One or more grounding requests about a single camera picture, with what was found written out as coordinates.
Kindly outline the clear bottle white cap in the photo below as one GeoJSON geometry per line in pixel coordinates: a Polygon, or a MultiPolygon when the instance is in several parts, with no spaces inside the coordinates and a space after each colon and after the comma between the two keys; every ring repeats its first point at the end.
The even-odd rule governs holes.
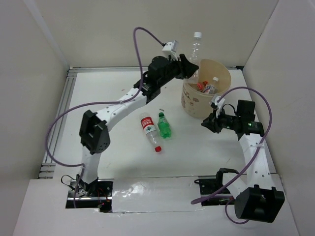
{"type": "MultiPolygon", "coordinates": [[[[202,33],[201,32],[195,32],[194,33],[194,39],[193,39],[193,45],[192,45],[192,53],[189,58],[189,61],[195,65],[200,64],[200,58],[199,58],[199,49],[201,45],[201,38],[202,33]]],[[[188,83],[190,84],[196,84],[198,82],[198,76],[199,76],[199,70],[194,72],[194,74],[188,79],[188,83]]]]}

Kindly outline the red cola bottle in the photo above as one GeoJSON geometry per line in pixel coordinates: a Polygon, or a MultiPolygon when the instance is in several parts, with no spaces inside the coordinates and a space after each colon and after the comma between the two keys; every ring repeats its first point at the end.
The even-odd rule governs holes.
{"type": "Polygon", "coordinates": [[[197,90],[198,90],[199,92],[203,92],[204,89],[206,88],[207,84],[208,84],[207,81],[198,82],[198,83],[196,84],[197,90]]]}

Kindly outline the blue white label bottle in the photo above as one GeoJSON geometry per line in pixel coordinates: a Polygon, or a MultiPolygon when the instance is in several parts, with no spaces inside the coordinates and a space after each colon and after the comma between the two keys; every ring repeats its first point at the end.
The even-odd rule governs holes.
{"type": "Polygon", "coordinates": [[[204,88],[203,93],[213,95],[218,93],[219,90],[219,78],[214,77],[212,81],[204,88]]]}

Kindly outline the green plastic bottle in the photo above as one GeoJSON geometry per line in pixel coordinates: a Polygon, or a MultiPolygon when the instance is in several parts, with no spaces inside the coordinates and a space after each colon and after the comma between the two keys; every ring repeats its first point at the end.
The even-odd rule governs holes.
{"type": "Polygon", "coordinates": [[[168,120],[166,119],[163,112],[160,112],[158,114],[158,128],[159,128],[159,134],[162,138],[171,138],[172,130],[170,128],[170,124],[168,120]]]}

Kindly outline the red label water bottle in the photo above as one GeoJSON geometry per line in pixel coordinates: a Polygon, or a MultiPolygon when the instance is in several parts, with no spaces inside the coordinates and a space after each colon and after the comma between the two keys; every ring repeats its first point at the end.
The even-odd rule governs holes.
{"type": "Polygon", "coordinates": [[[161,152],[162,147],[160,144],[159,133],[155,127],[152,117],[148,113],[142,113],[140,115],[140,124],[147,140],[154,148],[155,152],[161,152]]]}

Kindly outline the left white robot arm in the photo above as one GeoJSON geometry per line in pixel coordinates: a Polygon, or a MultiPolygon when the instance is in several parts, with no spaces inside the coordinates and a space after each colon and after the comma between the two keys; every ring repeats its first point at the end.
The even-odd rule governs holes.
{"type": "Polygon", "coordinates": [[[111,129],[130,113],[155,99],[161,87],[173,78],[188,79],[198,69],[198,65],[189,62],[184,54],[180,54],[176,60],[154,57],[148,70],[140,72],[141,79],[125,96],[102,110],[88,110],[83,114],[79,136],[84,166],[83,174],[77,175],[77,182],[84,195],[92,196],[97,191],[100,156],[110,145],[111,129]]]}

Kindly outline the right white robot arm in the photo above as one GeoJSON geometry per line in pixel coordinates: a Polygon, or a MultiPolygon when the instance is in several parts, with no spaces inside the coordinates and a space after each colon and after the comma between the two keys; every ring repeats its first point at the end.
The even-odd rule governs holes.
{"type": "Polygon", "coordinates": [[[271,178],[263,137],[263,125],[255,121],[255,103],[239,100],[235,114],[228,115],[224,111],[224,99],[216,97],[212,100],[212,113],[203,120],[202,126],[214,133],[223,129],[237,134],[243,150],[247,181],[237,177],[233,169],[221,168],[217,172],[215,188],[221,193],[227,191],[234,198],[236,217],[265,223],[274,222],[284,204],[284,193],[276,189],[271,178]]]}

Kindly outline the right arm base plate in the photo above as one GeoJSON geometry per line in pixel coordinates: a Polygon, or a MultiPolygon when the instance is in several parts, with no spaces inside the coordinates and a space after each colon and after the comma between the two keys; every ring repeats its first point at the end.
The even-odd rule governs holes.
{"type": "MultiPolygon", "coordinates": [[[[201,197],[206,197],[219,190],[222,186],[232,180],[237,174],[236,173],[225,173],[221,177],[205,177],[199,178],[194,181],[199,186],[201,197]]],[[[245,182],[238,178],[235,182],[229,185],[226,189],[219,192],[216,196],[203,201],[201,205],[203,207],[209,206],[223,206],[229,201],[229,205],[234,205],[233,194],[239,194],[247,188],[245,182]]]]}

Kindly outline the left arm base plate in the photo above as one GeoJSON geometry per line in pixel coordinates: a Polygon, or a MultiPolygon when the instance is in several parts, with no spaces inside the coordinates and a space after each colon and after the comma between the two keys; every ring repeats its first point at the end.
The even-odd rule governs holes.
{"type": "Polygon", "coordinates": [[[88,196],[79,188],[76,192],[76,209],[93,208],[102,213],[112,213],[112,190],[112,180],[100,180],[96,190],[88,196]]]}

